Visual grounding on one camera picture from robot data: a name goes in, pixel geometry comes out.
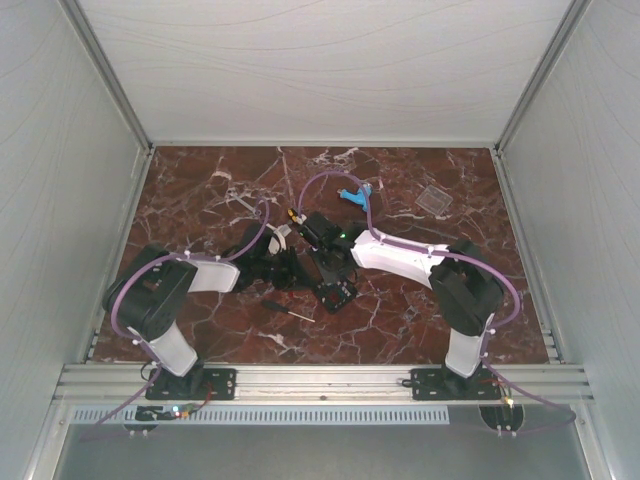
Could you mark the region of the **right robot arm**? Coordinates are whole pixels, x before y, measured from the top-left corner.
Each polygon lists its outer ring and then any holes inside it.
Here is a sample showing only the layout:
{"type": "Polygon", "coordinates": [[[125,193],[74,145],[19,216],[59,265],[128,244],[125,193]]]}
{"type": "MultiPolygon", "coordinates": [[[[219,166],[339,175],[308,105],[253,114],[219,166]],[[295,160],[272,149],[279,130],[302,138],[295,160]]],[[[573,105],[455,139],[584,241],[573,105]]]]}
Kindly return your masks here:
{"type": "Polygon", "coordinates": [[[482,267],[484,260],[471,242],[431,245],[362,224],[343,229],[318,212],[305,216],[289,209],[288,216],[310,246],[308,254],[322,278],[314,292],[328,310],[338,308],[337,288],[350,288],[348,276],[360,269],[394,274],[432,291],[450,327],[444,365],[435,376],[415,374],[404,385],[418,394],[448,399],[472,395],[480,383],[485,329],[502,304],[504,291],[482,267]]]}

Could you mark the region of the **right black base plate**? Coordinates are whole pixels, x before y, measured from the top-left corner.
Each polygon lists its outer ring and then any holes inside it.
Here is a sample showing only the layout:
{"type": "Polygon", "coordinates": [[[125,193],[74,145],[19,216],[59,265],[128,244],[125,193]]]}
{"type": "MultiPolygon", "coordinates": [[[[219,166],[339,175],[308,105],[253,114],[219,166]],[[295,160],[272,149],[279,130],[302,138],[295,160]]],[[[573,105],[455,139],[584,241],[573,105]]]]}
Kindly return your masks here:
{"type": "Polygon", "coordinates": [[[498,401],[502,398],[498,380],[481,367],[469,378],[459,376],[446,366],[416,368],[401,385],[411,390],[412,399],[416,401],[498,401]]]}

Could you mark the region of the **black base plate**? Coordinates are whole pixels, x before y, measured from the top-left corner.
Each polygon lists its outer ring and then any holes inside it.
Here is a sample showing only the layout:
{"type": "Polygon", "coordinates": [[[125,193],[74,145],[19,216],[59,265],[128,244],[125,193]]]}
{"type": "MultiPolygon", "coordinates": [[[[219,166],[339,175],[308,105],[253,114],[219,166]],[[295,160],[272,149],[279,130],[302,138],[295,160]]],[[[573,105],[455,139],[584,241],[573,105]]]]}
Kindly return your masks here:
{"type": "Polygon", "coordinates": [[[145,393],[147,400],[191,401],[209,398],[229,401],[235,398],[237,370],[231,368],[198,367],[184,377],[163,369],[145,393]]]}
{"type": "Polygon", "coordinates": [[[446,366],[416,368],[401,385],[411,390],[412,399],[416,401],[498,401],[502,398],[498,380],[481,367],[469,378],[459,376],[446,366]]]}

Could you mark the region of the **silver wrench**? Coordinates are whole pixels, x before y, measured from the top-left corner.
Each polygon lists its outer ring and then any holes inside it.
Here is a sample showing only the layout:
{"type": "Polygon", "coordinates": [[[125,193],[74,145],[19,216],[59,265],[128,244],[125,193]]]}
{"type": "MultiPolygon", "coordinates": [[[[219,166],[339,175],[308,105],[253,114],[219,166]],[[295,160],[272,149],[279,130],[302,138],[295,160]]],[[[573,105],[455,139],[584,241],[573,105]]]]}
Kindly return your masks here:
{"type": "Polygon", "coordinates": [[[239,203],[246,210],[248,210],[254,217],[256,217],[256,218],[260,218],[261,217],[260,209],[258,207],[256,207],[255,205],[252,205],[252,204],[248,203],[247,201],[245,201],[236,192],[236,190],[234,188],[230,188],[230,189],[227,190],[225,198],[226,198],[226,200],[228,202],[235,201],[235,202],[239,203]]]}

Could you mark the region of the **blue plastic faucet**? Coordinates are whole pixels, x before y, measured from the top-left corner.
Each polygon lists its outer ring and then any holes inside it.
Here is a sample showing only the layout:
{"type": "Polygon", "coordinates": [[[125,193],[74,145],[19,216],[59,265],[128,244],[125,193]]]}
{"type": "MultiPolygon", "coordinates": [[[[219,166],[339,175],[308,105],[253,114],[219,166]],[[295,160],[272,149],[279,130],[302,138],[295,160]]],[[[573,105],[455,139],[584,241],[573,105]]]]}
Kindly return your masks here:
{"type": "Polygon", "coordinates": [[[364,183],[356,193],[350,192],[346,189],[339,189],[338,195],[341,199],[348,200],[355,205],[359,205],[365,213],[370,209],[370,196],[373,188],[369,183],[364,183]]]}

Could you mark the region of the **aluminium front rail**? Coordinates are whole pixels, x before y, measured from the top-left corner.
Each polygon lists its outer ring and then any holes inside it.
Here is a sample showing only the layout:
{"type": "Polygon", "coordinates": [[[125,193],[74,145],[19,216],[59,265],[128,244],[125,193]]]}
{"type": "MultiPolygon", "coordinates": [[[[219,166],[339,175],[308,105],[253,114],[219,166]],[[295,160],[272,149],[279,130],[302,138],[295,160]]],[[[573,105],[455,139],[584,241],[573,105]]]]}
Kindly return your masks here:
{"type": "MultiPolygon", "coordinates": [[[[409,405],[401,381],[411,365],[234,365],[234,402],[239,405],[409,405]]],[[[591,403],[594,395],[583,367],[567,364],[497,365],[516,388],[547,400],[591,403]]],[[[69,404],[122,403],[144,382],[136,363],[66,365],[53,399],[69,404]]]]}

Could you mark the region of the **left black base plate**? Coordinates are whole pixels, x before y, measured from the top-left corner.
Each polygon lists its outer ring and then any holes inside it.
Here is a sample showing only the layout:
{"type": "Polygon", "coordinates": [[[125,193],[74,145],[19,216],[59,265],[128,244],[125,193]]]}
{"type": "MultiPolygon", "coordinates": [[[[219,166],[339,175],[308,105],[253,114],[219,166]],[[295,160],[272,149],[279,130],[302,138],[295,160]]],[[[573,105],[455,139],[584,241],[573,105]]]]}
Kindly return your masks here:
{"type": "Polygon", "coordinates": [[[198,367],[184,377],[163,369],[145,393],[147,400],[191,401],[209,398],[229,401],[235,398],[237,370],[231,368],[198,367]]]}

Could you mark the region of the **black fuse box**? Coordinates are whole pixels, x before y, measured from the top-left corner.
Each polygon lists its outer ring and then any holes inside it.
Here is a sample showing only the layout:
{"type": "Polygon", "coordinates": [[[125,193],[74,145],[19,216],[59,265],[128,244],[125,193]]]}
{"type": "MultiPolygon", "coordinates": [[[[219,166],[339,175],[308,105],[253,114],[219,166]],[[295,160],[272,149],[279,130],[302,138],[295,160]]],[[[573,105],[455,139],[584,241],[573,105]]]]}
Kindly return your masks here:
{"type": "Polygon", "coordinates": [[[313,294],[324,309],[335,314],[357,296],[356,286],[348,279],[340,280],[336,283],[318,283],[313,294]]]}

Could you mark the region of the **clear fuse box lid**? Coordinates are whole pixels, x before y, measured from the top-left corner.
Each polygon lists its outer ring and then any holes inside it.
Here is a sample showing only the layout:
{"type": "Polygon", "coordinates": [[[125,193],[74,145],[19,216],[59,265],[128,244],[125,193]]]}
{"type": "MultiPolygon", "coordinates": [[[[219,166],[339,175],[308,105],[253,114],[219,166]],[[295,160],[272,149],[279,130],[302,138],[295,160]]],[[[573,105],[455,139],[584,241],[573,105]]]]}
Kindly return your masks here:
{"type": "Polygon", "coordinates": [[[428,185],[417,197],[416,204],[433,216],[440,216],[452,203],[452,197],[434,185],[428,185]]]}

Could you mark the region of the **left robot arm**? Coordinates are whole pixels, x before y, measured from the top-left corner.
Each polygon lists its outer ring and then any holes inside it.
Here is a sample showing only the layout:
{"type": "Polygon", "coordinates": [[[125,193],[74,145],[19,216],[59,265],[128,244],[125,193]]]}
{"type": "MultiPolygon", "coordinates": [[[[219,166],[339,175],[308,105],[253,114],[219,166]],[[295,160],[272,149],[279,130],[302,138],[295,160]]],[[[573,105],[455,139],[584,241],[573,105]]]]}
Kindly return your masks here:
{"type": "Polygon", "coordinates": [[[204,394],[204,362],[177,325],[190,293],[243,293],[257,281],[276,290],[310,290],[315,281],[293,247],[269,250],[276,235],[256,222],[220,258],[181,257],[144,247],[107,288],[102,307],[119,331],[142,343],[161,373],[149,396],[195,399],[204,394]]]}

